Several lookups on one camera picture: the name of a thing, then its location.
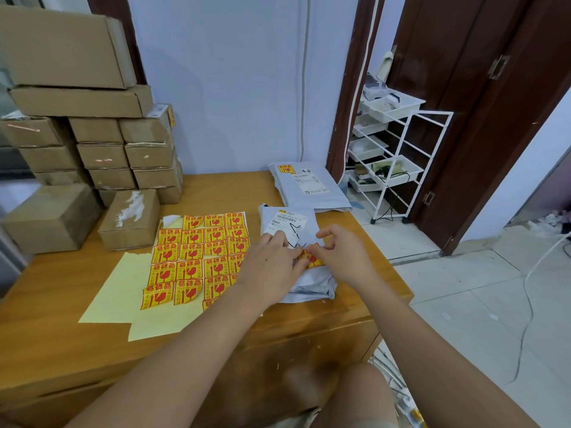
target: person's right hand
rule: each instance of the person's right hand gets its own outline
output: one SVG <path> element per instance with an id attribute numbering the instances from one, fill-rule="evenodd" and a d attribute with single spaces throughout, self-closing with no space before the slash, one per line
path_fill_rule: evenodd
<path id="1" fill-rule="evenodd" d="M 355 287 L 376 276 L 375 268 L 361 239 L 342 226 L 333 224 L 315 235 L 324 240 L 325 247 L 309 245 L 306 251 L 329 266 L 333 276 Z"/>

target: metal hinge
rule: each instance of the metal hinge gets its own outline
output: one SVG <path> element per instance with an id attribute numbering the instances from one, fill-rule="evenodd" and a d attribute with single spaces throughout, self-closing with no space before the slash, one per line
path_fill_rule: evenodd
<path id="1" fill-rule="evenodd" d="M 430 191 L 428 194 L 424 196 L 423 203 L 425 203 L 426 205 L 430 205 L 432 200 L 434 199 L 434 195 L 435 193 Z"/>
<path id="2" fill-rule="evenodd" d="M 503 69 L 505 68 L 505 65 L 508 64 L 508 61 L 509 61 L 509 55 L 502 54 L 498 58 L 496 58 L 496 60 L 494 60 L 494 62 L 490 66 L 490 70 L 488 71 L 488 78 L 493 80 L 498 79 L 500 75 L 503 73 Z"/>

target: leg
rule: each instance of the leg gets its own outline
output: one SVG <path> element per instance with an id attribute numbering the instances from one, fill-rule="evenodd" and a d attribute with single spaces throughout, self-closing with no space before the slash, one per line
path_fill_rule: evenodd
<path id="1" fill-rule="evenodd" d="M 371 419 L 398 426 L 392 393 L 383 374 L 373 365 L 361 362 L 341 375 L 336 391 L 311 428 L 348 427 Z"/>

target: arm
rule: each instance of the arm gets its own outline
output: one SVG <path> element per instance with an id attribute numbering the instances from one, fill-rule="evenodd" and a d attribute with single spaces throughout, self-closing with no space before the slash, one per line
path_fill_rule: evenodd
<path id="1" fill-rule="evenodd" d="M 359 237 L 339 225 L 317 233 L 326 236 L 307 251 L 361 296 L 428 426 L 537 427 L 377 275 Z"/>
<path id="2" fill-rule="evenodd" d="M 238 280 L 184 328 L 77 415 L 68 427 L 188 427 L 218 372 L 270 305 L 279 302 L 307 266 L 293 266 L 301 248 L 287 249 L 286 235 L 262 235 L 249 248 Z"/>

